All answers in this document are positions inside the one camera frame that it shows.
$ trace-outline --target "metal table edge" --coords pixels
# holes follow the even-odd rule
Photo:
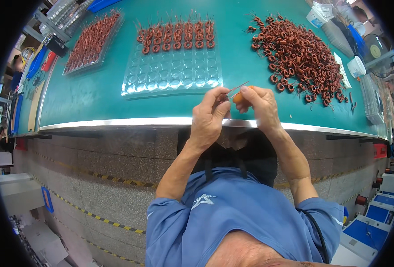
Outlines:
[[[87,131],[87,130],[107,130],[113,128],[129,128],[129,127],[174,127],[174,126],[185,126],[191,125],[191,117],[159,117],[159,118],[131,118],[131,119],[114,119],[114,120],[86,120],[76,121],[69,123],[59,123],[47,126],[41,126],[38,128],[39,131]],[[229,127],[245,127],[245,128],[256,128],[255,120],[232,120],[224,119],[222,121],[223,126]],[[378,138],[387,140],[386,138],[378,135],[372,135],[365,132],[350,131],[330,127],[304,125],[297,123],[281,123],[285,130],[289,131],[309,131],[318,132],[332,135],[342,136],[358,136],[363,138]]]
[[[36,128],[40,128],[40,119],[41,119],[41,111],[43,109],[43,104],[44,104],[44,99],[46,97],[46,92],[47,92],[47,87],[49,86],[50,83],[50,78],[52,77],[53,70],[55,69],[56,62],[58,61],[59,56],[56,56],[55,60],[52,62],[52,65],[50,67],[49,71],[49,76],[47,77],[45,84],[43,86],[42,92],[40,94],[40,99],[39,99],[39,105],[38,105],[38,114],[37,114],[37,123],[36,123]]]
[[[12,138],[18,138],[18,137],[30,137],[30,136],[41,136],[42,134],[39,133],[38,131],[29,131],[23,134],[19,135],[13,135]]]

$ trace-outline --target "star logo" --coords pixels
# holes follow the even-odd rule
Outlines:
[[[196,200],[194,200],[191,210],[193,210],[195,207],[197,207],[200,204],[214,205],[215,203],[213,203],[213,201],[209,199],[210,197],[217,197],[217,196],[211,196],[206,194],[201,195]]]

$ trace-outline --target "blue shirt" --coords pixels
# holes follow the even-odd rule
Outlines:
[[[191,175],[180,202],[156,198],[147,210],[146,266],[205,266],[234,229],[252,235],[286,259],[323,262],[319,235],[285,195],[240,169],[214,168]],[[344,207],[318,197],[302,201],[322,231],[329,261],[339,246]]]
[[[12,82],[10,83],[10,89],[12,91],[16,90],[16,87],[18,87],[19,82],[21,81],[22,78],[22,72],[20,71],[15,71],[13,73],[13,78],[12,78]]]

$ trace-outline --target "white paper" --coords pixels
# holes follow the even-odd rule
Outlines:
[[[348,81],[347,74],[345,74],[344,65],[342,64],[341,58],[335,52],[333,52],[333,56],[335,57],[336,63],[340,65],[339,73],[342,74],[342,82],[344,83],[345,88],[351,88],[351,84]]]

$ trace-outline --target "man's left hand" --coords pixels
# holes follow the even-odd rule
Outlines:
[[[193,122],[189,145],[198,152],[203,153],[219,137],[222,129],[222,120],[230,111],[231,103],[223,102],[214,108],[216,97],[221,93],[228,93],[225,87],[216,87],[206,92],[203,101],[193,108]]]

